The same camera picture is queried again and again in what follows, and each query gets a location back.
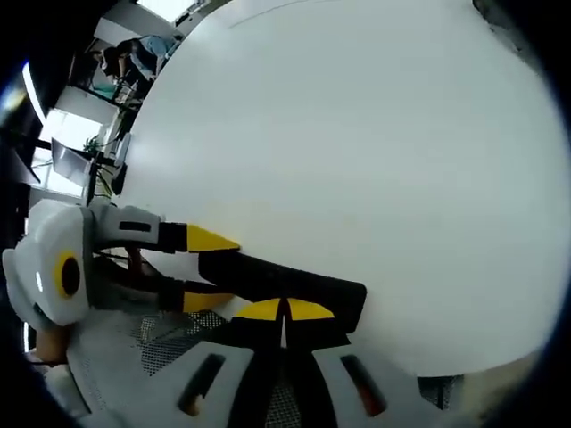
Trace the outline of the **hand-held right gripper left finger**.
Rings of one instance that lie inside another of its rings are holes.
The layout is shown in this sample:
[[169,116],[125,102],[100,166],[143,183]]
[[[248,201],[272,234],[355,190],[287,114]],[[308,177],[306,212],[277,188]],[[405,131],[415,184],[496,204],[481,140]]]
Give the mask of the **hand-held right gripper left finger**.
[[262,427],[283,352],[278,299],[253,303],[154,374],[131,427]]

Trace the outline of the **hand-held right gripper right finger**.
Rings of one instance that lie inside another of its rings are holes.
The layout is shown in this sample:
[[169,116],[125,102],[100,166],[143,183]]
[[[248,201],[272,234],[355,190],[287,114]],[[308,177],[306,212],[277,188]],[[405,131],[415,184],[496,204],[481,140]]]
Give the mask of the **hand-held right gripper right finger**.
[[435,427],[416,379],[352,343],[333,313],[289,299],[287,373],[304,427]]

